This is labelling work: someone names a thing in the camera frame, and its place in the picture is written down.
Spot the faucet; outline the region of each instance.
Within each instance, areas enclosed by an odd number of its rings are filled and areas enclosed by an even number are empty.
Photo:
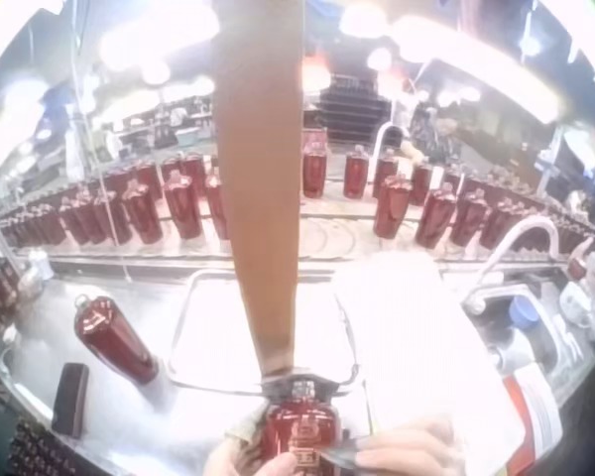
[[[550,218],[541,215],[528,216],[527,218],[519,221],[514,227],[509,230],[503,241],[496,247],[492,255],[487,259],[487,262],[483,267],[476,273],[474,277],[474,283],[465,293],[460,297],[461,303],[466,303],[469,297],[472,295],[476,287],[483,281],[483,278],[496,266],[501,258],[507,253],[520,236],[533,228],[542,228],[548,233],[548,256],[551,260],[556,261],[559,257],[559,235],[557,228],[553,224]]]

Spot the finger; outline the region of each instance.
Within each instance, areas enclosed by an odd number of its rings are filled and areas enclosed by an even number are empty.
[[[369,471],[389,471],[415,476],[444,476],[440,463],[425,451],[417,449],[370,449],[355,456],[355,463]]]
[[[291,476],[297,466],[298,460],[292,453],[282,453],[260,468],[256,476]]]
[[[442,466],[458,462],[462,456],[429,431],[415,428],[400,428],[376,433],[361,441],[360,449],[392,449],[394,451],[418,450],[429,453]]]
[[[445,416],[428,416],[420,418],[413,421],[410,427],[426,429],[447,444],[451,444],[454,441],[454,428],[452,422]]]

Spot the red bottle on its side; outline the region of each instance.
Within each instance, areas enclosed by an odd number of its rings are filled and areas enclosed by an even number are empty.
[[[88,243],[88,235],[81,226],[79,219],[77,219],[77,214],[75,213],[75,210],[72,208],[70,200],[67,197],[63,197],[61,199],[59,216],[61,217],[64,224],[66,225],[66,228],[78,244],[84,245]]]
[[[205,181],[207,172],[205,171],[205,160],[201,154],[189,154],[180,161],[180,173],[191,178],[196,197],[205,196]]]
[[[134,178],[130,180],[123,195],[123,204],[141,241],[149,245],[163,238],[157,207],[147,185],[138,183]]]
[[[406,217],[413,187],[406,176],[386,177],[381,185],[373,231],[380,238],[393,239]]]
[[[135,168],[135,176],[139,183],[146,185],[150,191],[150,197],[153,201],[160,200],[163,197],[161,192],[161,182],[157,173],[155,164],[140,164]]]
[[[346,156],[344,172],[344,196],[346,198],[357,200],[364,196],[368,180],[369,159],[362,146],[355,146],[355,150]]]
[[[214,168],[213,174],[205,181],[205,190],[207,192],[209,213],[211,214],[211,221],[216,229],[216,234],[221,240],[228,240],[227,218],[222,206],[222,181],[220,181],[218,167]]]
[[[90,300],[82,295],[75,305],[75,334],[90,352],[137,384],[147,384],[157,376],[156,359],[114,300],[110,297]]]
[[[512,201],[508,198],[498,203],[489,215],[480,234],[480,244],[488,250],[494,250],[514,225]]]
[[[301,189],[308,198],[321,198],[326,182],[326,148],[316,142],[306,146],[301,163]]]
[[[88,239],[93,244],[101,243],[106,239],[106,234],[101,229],[99,221],[95,216],[95,206],[92,196],[83,194],[78,200],[72,203],[72,209],[77,215],[77,220]]]
[[[170,179],[163,186],[172,220],[183,240],[195,238],[202,233],[198,198],[190,177],[173,171]]]
[[[130,238],[132,238],[132,231],[130,231],[126,213],[123,211],[121,198],[119,198],[119,195],[114,191],[108,191],[106,195],[104,195],[103,192],[100,192],[99,196],[95,198],[94,210],[99,226],[106,236],[114,242],[112,226],[110,226],[108,210],[106,210],[106,201],[108,201],[108,206],[110,207],[110,215],[112,216],[112,223],[114,224],[115,233],[117,234],[117,241],[120,245],[128,243]]]
[[[340,435],[334,408],[315,397],[313,381],[298,380],[293,383],[291,398],[267,412],[262,433],[263,460],[290,451],[297,458],[296,473],[336,476],[338,469],[316,449],[337,443]]]
[[[462,197],[458,204],[456,222],[449,235],[451,242],[466,247],[485,221],[488,211],[485,192],[480,188]]]
[[[413,191],[410,194],[410,203],[414,206],[423,206],[429,192],[429,181],[432,178],[432,166],[423,164],[416,166],[413,171]]]
[[[427,197],[416,229],[415,240],[422,247],[433,250],[443,236],[449,220],[456,209],[456,195],[452,193],[452,185],[444,183],[441,189]]]
[[[399,168],[399,160],[395,157],[393,149],[386,149],[386,154],[377,161],[375,180],[373,181],[373,197],[379,198],[379,190],[386,177],[393,176]]]

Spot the ceiling light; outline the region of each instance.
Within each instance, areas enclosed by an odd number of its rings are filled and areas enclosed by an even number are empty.
[[[306,93],[319,92],[330,87],[328,65],[320,56],[306,57],[301,64],[301,88]]]
[[[376,71],[385,71],[392,66],[393,56],[387,48],[377,48],[368,55],[367,64]]]
[[[18,164],[16,164],[16,170],[20,174],[25,174],[29,171],[29,169],[34,166],[36,163],[36,158],[34,156],[27,156],[22,159]]]
[[[157,86],[170,79],[170,67],[161,59],[153,59],[141,65],[141,75],[147,84]]]
[[[451,91],[441,91],[436,96],[436,103],[438,107],[449,107],[454,102],[458,103],[459,97]]]
[[[2,112],[0,115],[0,166],[19,144],[32,136],[43,114],[44,107],[37,102],[18,110],[5,109]]]
[[[51,131],[51,129],[42,129],[36,135],[36,139],[38,139],[39,141],[46,141],[47,139],[49,139],[51,137],[52,134],[53,134],[53,132]]]
[[[525,37],[520,41],[520,49],[523,55],[535,57],[542,51],[542,45],[534,37]]]
[[[399,97],[404,85],[404,77],[397,71],[380,71],[377,76],[377,92],[391,101]]]
[[[344,10],[339,29],[351,37],[383,37],[388,32],[386,12],[372,3],[354,3]]]
[[[416,93],[416,99],[418,102],[427,102],[429,100],[429,92],[424,89],[419,90]]]
[[[542,122],[559,117],[556,94],[511,57],[485,43],[426,18],[405,16],[391,33],[397,42],[434,46],[435,57],[473,75],[515,101]]]
[[[541,0],[595,69],[595,1]]]
[[[33,152],[33,144],[30,141],[23,142],[18,148],[18,152],[22,156],[28,156]]]
[[[193,96],[208,96],[214,92],[216,84],[209,76],[199,76],[191,84],[191,92]]]
[[[463,87],[458,95],[461,99],[464,99],[468,102],[478,102],[480,101],[480,91],[475,87],[466,86]]]
[[[114,71],[141,64],[145,58],[164,58],[181,48],[213,38],[218,17],[204,3],[154,2],[151,10],[134,22],[106,33],[99,45],[103,62]]]

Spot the bottle cap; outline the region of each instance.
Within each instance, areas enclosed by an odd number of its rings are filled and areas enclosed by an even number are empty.
[[[313,380],[296,380],[292,387],[292,396],[294,399],[314,399],[315,383]]]

